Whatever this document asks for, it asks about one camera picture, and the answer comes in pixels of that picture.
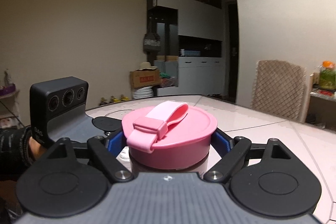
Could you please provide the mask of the left hand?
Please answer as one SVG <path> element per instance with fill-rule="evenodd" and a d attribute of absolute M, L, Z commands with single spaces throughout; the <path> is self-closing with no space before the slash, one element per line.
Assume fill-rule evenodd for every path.
<path fill-rule="evenodd" d="M 38 160 L 47 151 L 45 147 L 39 144 L 32 137 L 29 138 L 29 149 L 31 151 L 34 160 Z"/>

